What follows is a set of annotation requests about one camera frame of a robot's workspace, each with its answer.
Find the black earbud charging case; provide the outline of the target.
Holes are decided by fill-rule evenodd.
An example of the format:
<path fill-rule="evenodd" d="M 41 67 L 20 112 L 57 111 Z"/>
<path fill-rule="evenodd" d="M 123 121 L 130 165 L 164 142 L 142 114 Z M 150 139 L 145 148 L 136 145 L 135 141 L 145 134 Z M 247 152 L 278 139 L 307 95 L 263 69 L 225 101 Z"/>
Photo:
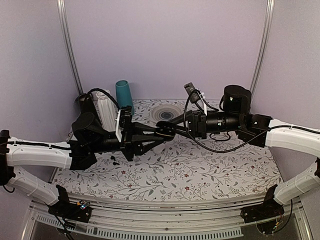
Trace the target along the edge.
<path fill-rule="evenodd" d="M 165 141 L 172 141 L 176 135 L 176 125 L 169 121 L 159 121 L 156 123 L 155 135 L 164 138 Z"/>

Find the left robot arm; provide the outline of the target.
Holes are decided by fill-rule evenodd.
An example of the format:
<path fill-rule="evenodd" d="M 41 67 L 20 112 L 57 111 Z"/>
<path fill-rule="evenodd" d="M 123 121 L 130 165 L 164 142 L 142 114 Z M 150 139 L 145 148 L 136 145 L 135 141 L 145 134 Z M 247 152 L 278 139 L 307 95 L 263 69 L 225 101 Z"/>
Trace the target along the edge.
<path fill-rule="evenodd" d="M 129 113 L 120 111 L 115 131 L 103 129 L 91 112 L 82 113 L 72 123 L 74 140 L 35 142 L 0 132 L 0 184 L 12 187 L 43 201 L 63 217 L 74 213 L 64 187 L 52 186 L 23 169 L 23 165 L 46 166 L 82 171 L 97 162 L 96 154 L 122 152 L 128 161 L 165 142 L 164 130 L 133 122 Z"/>

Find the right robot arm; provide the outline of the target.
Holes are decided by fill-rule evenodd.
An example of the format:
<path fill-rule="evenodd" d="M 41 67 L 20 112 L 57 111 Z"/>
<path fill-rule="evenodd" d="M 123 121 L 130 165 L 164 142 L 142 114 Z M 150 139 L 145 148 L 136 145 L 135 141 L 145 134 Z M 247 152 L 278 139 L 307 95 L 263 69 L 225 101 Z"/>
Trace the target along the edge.
<path fill-rule="evenodd" d="M 206 101 L 201 99 L 200 91 L 193 87 L 192 83 L 184 86 L 188 99 L 182 115 L 169 121 L 160 121 L 152 130 L 142 131 L 143 135 L 150 139 L 146 138 L 148 142 L 155 142 L 157 146 L 171 141 L 178 134 L 213 153 L 230 153 L 249 144 L 261 148 L 289 149 L 317 157 L 315 163 L 302 173 L 267 190 L 264 203 L 258 208 L 262 218 L 269 218 L 278 210 L 278 206 L 320 186 L 320 130 L 292 125 L 267 115 L 250 113 L 252 93 L 242 86 L 228 85 L 224 88 L 219 103 L 220 111 L 208 106 Z M 204 109 L 187 111 L 189 102 L 196 105 L 200 99 L 203 100 L 203 107 L 212 110 L 207 113 Z M 218 151 L 205 147 L 198 141 L 206 139 L 208 134 L 230 131 L 234 131 L 244 143 L 230 150 Z"/>

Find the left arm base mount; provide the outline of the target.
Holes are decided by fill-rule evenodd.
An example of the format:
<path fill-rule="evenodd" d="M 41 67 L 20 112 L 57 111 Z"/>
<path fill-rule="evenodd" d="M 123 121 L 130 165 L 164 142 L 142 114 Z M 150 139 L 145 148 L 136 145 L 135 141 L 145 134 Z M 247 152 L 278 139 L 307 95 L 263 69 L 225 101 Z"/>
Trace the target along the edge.
<path fill-rule="evenodd" d="M 48 212 L 64 220 L 73 220 L 82 223 L 88 223 L 92 214 L 91 203 L 80 200 L 77 203 L 70 202 L 67 190 L 56 185 L 58 190 L 58 202 L 48 206 Z"/>

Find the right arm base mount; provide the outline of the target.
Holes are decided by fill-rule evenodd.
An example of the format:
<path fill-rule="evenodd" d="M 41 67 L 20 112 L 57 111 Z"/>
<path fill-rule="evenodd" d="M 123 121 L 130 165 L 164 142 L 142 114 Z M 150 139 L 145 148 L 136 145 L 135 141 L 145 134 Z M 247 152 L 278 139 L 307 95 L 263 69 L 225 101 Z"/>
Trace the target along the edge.
<path fill-rule="evenodd" d="M 246 206 L 241 209 L 240 216 L 245 223 L 261 221 L 273 217 L 283 215 L 285 213 L 283 205 L 277 203 L 275 198 L 275 190 L 278 185 L 270 187 L 260 204 Z"/>

